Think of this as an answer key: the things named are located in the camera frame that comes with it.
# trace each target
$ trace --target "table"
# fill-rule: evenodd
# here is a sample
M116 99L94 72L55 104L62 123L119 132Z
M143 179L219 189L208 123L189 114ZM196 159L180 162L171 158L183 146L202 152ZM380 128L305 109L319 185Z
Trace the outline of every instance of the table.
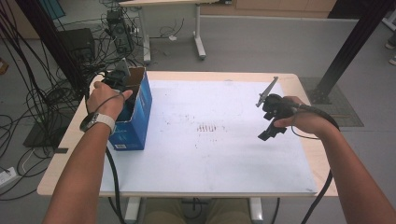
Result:
M308 102L308 99L304 93L303 87L297 76L293 74L265 74L265 73L207 73L207 72L154 72L148 71L148 80L185 80L185 81L242 81L242 82L271 82L273 77L279 77L278 83L283 89L285 95L297 95L304 102ZM75 117L73 118L63 141L59 147L67 147L69 150L65 154L55 154L47 172L44 174L42 181L40 182L37 192L41 195L51 195L54 191L56 183L62 170L70 157L71 152L76 146L79 138L82 136L82 132L78 129L80 122L85 117L85 104L82 103ZM326 160L326 155L323 150L323 146L319 141L312 141L307 139L301 139L301 143L304 149L304 153L307 157L309 166L312 170L315 183L318 190L323 186L327 174L329 172L329 165ZM113 196L114 193L111 191L101 191L100 196ZM257 198L264 196L285 196L292 197L293 194L268 194L268 192L223 192L220 194L213 193L197 193L197 192L159 192L159 191L146 191L146 192L122 192L124 197L245 197L245 198ZM337 191L334 183L330 186L325 196L337 196Z
M214 3L219 0L134 0L121 2L121 7L135 7L138 11L140 28L143 38L143 58L145 64L151 61L148 22L152 19L160 21L176 15L180 18L195 18L195 32L193 34L198 55L203 60L206 57L204 45L201 40L200 4Z

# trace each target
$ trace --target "cardboard box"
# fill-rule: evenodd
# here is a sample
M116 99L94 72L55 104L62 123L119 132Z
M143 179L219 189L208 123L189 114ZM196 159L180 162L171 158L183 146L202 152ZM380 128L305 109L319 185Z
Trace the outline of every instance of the cardboard box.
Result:
M144 67L130 68L129 71L131 75L125 80L126 89L134 93L125 102L115 132L108 139L115 150L143 150L146 143L152 103L149 80Z

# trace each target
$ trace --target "gray floor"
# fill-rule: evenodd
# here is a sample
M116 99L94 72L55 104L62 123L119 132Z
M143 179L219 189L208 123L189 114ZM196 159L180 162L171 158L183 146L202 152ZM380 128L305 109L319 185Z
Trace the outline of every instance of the gray floor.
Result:
M204 61L196 55L186 21L186 29L183 28L177 41L151 41L152 63L148 70L273 72L322 77L355 24L356 21L337 20L203 17L202 39L207 54ZM391 98L396 95L396 66L388 63L395 52L384 48L391 34L388 27L379 24L337 85L364 124L360 128L343 128L343 134L396 206L396 133L393 130L396 104ZM40 48L35 41L31 43ZM2 58L11 62L3 44L0 44L0 52ZM40 72L35 75L38 82L45 85L45 76ZM20 75L11 65L7 74L0 76L0 114L14 119L19 117L26 110L26 93ZM21 122L6 156L0 160L1 166L16 166L27 151L22 142L32 124L30 119ZM17 188L0 199L34 189L40 176L22 180ZM2 223L39 223L49 200L34 193L16 201L0 202L0 220ZM312 201L282 198L276 223L301 222ZM262 202L268 222L274 213L276 198L263 198ZM117 223L106 199L101 199L98 210L98 223ZM325 198L308 223L345 223L338 199Z

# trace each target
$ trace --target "white table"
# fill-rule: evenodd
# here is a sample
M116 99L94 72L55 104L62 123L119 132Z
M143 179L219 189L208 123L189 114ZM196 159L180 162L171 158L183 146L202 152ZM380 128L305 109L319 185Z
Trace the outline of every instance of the white table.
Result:
M153 72L153 71L148 71L148 80L151 81L156 81L156 80L167 80L167 81L176 81L179 82L180 80L184 80L184 81L195 81L195 82L205 82L205 81L217 81L219 83L223 83L223 84L227 84L229 83L230 85L235 84L235 81L238 82L243 82L245 84L248 83L252 83L252 85L254 84L254 82L256 82L255 84L262 84L262 90L265 89L265 85L263 83L269 83L273 80L273 77L277 76L279 77L278 83L280 84L281 89L283 90L283 93L285 95L297 95L299 96L303 101L308 102L307 97L304 93L304 90L297 78L297 76L293 75L293 74L264 74L264 73L200 73L200 72ZM160 88L161 85L158 85L158 83L156 84L157 86L155 87L155 85L153 85L153 88ZM155 105L155 94L153 95L153 105ZM258 100L258 93L257 93L257 97L253 99L253 102L251 103L252 107L255 107L255 104L257 103ZM263 112L259 109L259 108L255 108L257 109L258 112L258 116L263 116ZM159 111L158 108L156 108L155 106L152 108L151 111L151 116L153 116L152 118L150 118L150 121L154 121L155 117L160 118L161 117L161 111ZM62 173L62 170L64 169L65 164L67 163L67 160L70 157L70 154L72 153L73 149L75 148L78 140L80 139L80 137L82 136L82 132L78 129L78 125L80 124L80 122L83 120L83 118L85 117L86 112L85 112L85 104L82 103L80 105L80 107L78 108L78 111L76 113L76 115L74 116L65 136L63 141L60 144L60 147L67 147L69 148L69 150L67 151L67 153L65 154L55 154L50 165L49 168L47 170L47 172L45 173L45 175L43 176L42 181L40 182L37 192L41 195L51 195L54 191L54 188L56 186L56 183L59 179L59 176ZM204 138L206 138L206 140L208 140L207 142L201 141L198 144L201 144L200 146L195 146L195 144L193 145L186 145L186 147L190 148L190 152L194 153L195 149L202 149L204 150L206 147L210 147L210 145L219 145L219 138L220 135L217 135L217 137L213 137L213 132L211 133L210 130L213 131L214 127L218 125L217 123L211 122L211 125L204 125L202 126L202 132L200 132L200 134L205 135ZM222 130L221 124L219 123L219 131L224 131ZM260 132L263 131L264 129L266 129L266 124L264 123L264 119L262 119L262 127L260 127ZM200 131L200 126L195 127L196 131L199 132ZM148 139L150 138L150 126L149 126L149 130L148 130ZM281 139L282 137L284 137L283 134L279 134L279 136L275 139L270 139L267 142L262 142L263 145L268 145L268 146L275 146L274 145L274 141L272 140L276 140L276 139ZM307 157L308 160L308 164L309 167L313 173L313 178L314 181L316 183L317 186L317 190L320 190L321 187L323 186L327 174L329 172L329 165L327 163L326 160L326 155L325 152L323 150L323 146L319 141L312 141L312 140L306 140L306 139L298 139L298 141L301 141L302 143L302 148L304 151L304 154ZM165 160L168 160L168 162L172 163L169 160L172 160L172 157L167 156L166 152L161 152L160 149L161 147L158 147L159 151L152 153L150 152L150 150L153 149L152 146L150 146L149 144L152 144L152 142L148 142L148 147L143 150L143 151L136 151L136 152L112 152L113 154L113 158L116 161L116 164L118 166L119 169L119 176L120 176L120 190L121 190L121 195L123 197L243 197L243 198L256 198L256 200L252 200L252 203L256 203L256 202L260 202L260 198L258 199L257 197L265 197L265 196L272 196L272 197L279 197L279 196L287 196L287 197L292 197L292 196L307 196L307 197L313 197L315 194L312 194L310 192L307 192L304 190L303 191L294 191L294 192L286 192L286 191L276 191L276 189L266 189L266 187L260 183L260 180L256 180L257 179L257 175L260 175L260 164L258 164L256 161L253 161L252 163L241 163L241 164L235 164L235 165L231 165L229 166L230 169L235 168L235 176L243 176L244 178L246 178L246 180L244 180L245 182L248 183L252 183L253 185L262 185L262 190L257 190L257 189L244 189L246 187L246 185L236 185L235 188L233 189L226 189L228 188L227 186L222 186L222 184L220 182L222 182L223 184L227 184L227 181L235 181L235 179L233 180L233 177L230 176L229 178L227 178L226 180L221 180L218 181L215 178L213 178L213 176L216 175L216 170L210 170L208 168L213 168L213 165L216 165L215 162L213 162L213 160L216 158L216 156L220 156L218 158L218 160L222 159L222 156L224 156L225 154L224 152L216 152L213 154L207 153L206 154L196 154L196 155L190 155L190 158L186 160L186 162L183 162L183 160L181 160L180 158L178 158L177 156L174 157L174 162L179 165L180 169L173 169L174 172L179 173L179 174L185 174L186 177L189 177L191 175L191 179L197 178L197 179L203 179L204 181L202 183L199 183L200 185L200 189L195 189L195 188L190 188L189 184L191 183L191 180L188 180L187 182L185 181L185 186L181 186L181 187L175 187L174 189L172 189L172 184L169 183L169 181L172 181L172 176L163 176L161 177L161 175L156 175L155 173L153 173L153 175L140 175L143 174L145 172L155 172L158 169L162 169L165 168L166 166L164 166L164 164L160 164L160 163L152 163L151 166L152 168L145 168L144 172L139 171L138 169L134 168L134 170L131 170L131 167L133 166L125 166L125 161L123 162L124 164L122 165L122 161L123 157L129 157L129 159L134 160L134 164L136 165L139 162L139 158L142 159L142 161L145 161L146 159L151 157L154 157L154 161L158 160L158 157L160 155L162 155L164 157ZM241 151L234 151L232 152L232 154L235 153L241 153ZM256 155L265 153L264 150L260 150L259 152L253 152L254 153L258 153ZM241 156L246 156L247 153L241 153ZM206 169L206 171L201 172L201 171L195 171L195 173L189 173L188 170L186 170L186 167L192 167L194 164L191 162L192 159L196 158L196 160L198 160L198 162L206 162L206 164L202 164L202 169ZM230 157L228 159L228 161L230 162L244 162L244 160L241 158L240 160L236 160L233 159L232 157ZM227 165L226 161L221 161L220 162L222 165ZM243 168L244 172L249 171L249 172L254 172L253 175L244 175L243 173L241 174L240 169ZM219 168L219 171L222 172L227 172L226 170L221 170L221 168ZM170 171L169 170L164 170L165 174L168 174ZM125 176L131 176L133 175L134 178L125 178ZM205 182L205 179L202 178L202 176L200 175L207 175L207 176L212 176L210 178L208 178L208 180ZM112 185L112 179L108 180L109 178L109 170L106 168L105 169L105 173L104 173L104 181L102 183L102 187L101 187L101 192L100 192L100 196L113 196L114 192L112 190L110 190L109 188L111 188L110 186ZM157 185L159 186L158 188L153 188L149 186L149 183L153 183L152 181L155 181L156 183L158 183ZM327 191L325 196L337 196L337 192L336 192L336 188L335 185L332 184L331 187L329 188L329 190Z
M148 22L161 19L174 18L175 16L195 18L195 31L193 33L198 55L203 60L206 57L204 45L201 40L200 4L214 3L219 0L134 0L121 2L121 7L135 7L138 11L141 33L143 38L143 57L145 64L151 61Z

